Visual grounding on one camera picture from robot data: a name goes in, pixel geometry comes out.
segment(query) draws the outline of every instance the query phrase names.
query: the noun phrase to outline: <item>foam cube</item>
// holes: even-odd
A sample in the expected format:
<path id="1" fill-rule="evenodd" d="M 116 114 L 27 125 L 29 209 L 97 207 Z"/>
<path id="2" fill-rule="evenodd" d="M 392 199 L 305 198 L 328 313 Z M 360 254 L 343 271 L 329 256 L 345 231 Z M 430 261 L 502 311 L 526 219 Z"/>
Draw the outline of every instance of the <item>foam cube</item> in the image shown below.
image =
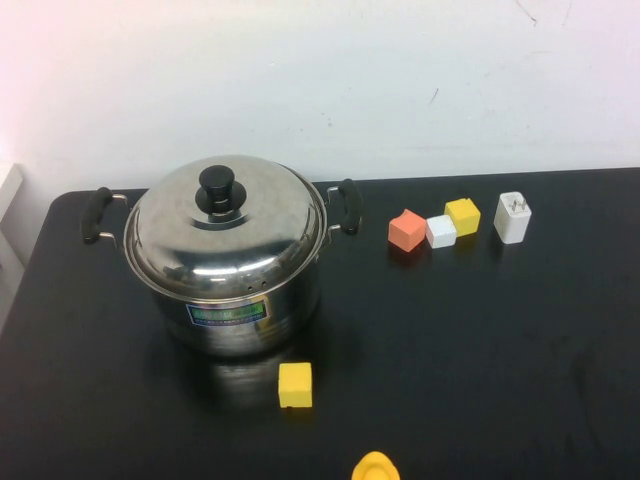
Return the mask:
<path id="1" fill-rule="evenodd" d="M 478 231 L 480 210 L 470 198 L 461 198 L 460 200 L 448 202 L 444 206 L 444 213 L 451 217 L 459 237 Z"/>
<path id="2" fill-rule="evenodd" d="M 458 232 L 449 215 L 427 218 L 427 240 L 431 248 L 451 247 Z"/>
<path id="3" fill-rule="evenodd" d="M 280 407 L 311 407 L 311 364 L 281 363 L 278 378 Z"/>
<path id="4" fill-rule="evenodd" d="M 427 233 L 427 221 L 411 210 L 389 222 L 389 241 L 405 252 L 410 252 L 424 240 Z"/>

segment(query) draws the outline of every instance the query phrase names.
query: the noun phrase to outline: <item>white wall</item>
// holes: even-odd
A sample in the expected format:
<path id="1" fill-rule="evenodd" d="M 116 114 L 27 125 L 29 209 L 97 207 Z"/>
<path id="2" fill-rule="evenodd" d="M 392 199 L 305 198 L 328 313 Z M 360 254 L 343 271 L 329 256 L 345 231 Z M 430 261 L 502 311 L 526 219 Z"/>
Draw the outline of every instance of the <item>white wall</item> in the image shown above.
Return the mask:
<path id="1" fill-rule="evenodd" d="M 26 259 L 59 194 L 221 153 L 312 179 L 640 165 L 640 1 L 520 3 L 0 0 L 6 236 Z"/>

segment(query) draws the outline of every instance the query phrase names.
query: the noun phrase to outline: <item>stainless steel pot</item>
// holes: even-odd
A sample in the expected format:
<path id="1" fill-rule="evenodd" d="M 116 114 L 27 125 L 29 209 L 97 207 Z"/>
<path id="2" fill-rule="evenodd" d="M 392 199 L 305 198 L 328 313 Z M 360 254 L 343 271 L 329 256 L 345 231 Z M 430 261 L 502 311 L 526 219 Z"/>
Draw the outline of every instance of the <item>stainless steel pot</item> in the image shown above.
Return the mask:
<path id="1" fill-rule="evenodd" d="M 149 286 L 169 330 L 187 345 L 219 356 L 251 355 L 291 337 L 318 301 L 317 260 L 331 232 L 358 231 L 362 199 L 352 180 L 342 194 L 345 217 L 328 225 L 315 187 L 282 165 L 229 155 L 188 164 L 148 190 L 133 207 L 124 253 Z M 113 199 L 92 195 L 82 237 L 113 234 L 99 227 Z"/>

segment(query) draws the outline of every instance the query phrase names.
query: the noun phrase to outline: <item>yellow block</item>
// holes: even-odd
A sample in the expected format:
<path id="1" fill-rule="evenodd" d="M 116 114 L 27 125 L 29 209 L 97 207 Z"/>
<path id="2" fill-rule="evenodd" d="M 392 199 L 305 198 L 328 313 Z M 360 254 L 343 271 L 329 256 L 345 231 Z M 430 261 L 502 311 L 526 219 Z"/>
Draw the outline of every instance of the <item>yellow block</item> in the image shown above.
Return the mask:
<path id="1" fill-rule="evenodd" d="M 281 363 L 278 378 L 280 407 L 311 407 L 311 364 Z"/>
<path id="2" fill-rule="evenodd" d="M 353 469 L 351 480 L 400 480 L 400 474 L 384 453 L 370 452 Z"/>
<path id="3" fill-rule="evenodd" d="M 462 237 L 478 231 L 480 224 L 480 210 L 470 198 L 461 198 L 448 202 L 444 206 L 444 214 L 449 215 L 458 231 L 457 236 Z"/>

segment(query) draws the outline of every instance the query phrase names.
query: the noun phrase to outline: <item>black knob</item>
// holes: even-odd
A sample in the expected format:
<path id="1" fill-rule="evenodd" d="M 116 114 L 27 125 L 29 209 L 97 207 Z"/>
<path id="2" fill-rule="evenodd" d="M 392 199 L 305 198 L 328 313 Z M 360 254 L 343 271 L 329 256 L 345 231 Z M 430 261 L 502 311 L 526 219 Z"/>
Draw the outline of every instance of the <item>black knob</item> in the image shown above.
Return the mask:
<path id="1" fill-rule="evenodd" d="M 214 165 L 200 173 L 200 185 L 215 201 L 221 202 L 231 197 L 231 188 L 236 176 L 229 167 Z"/>
<path id="2" fill-rule="evenodd" d="M 235 181 L 233 170 L 214 165 L 200 172 L 196 204 L 204 213 L 224 214 L 239 209 L 247 198 L 244 187 Z"/>

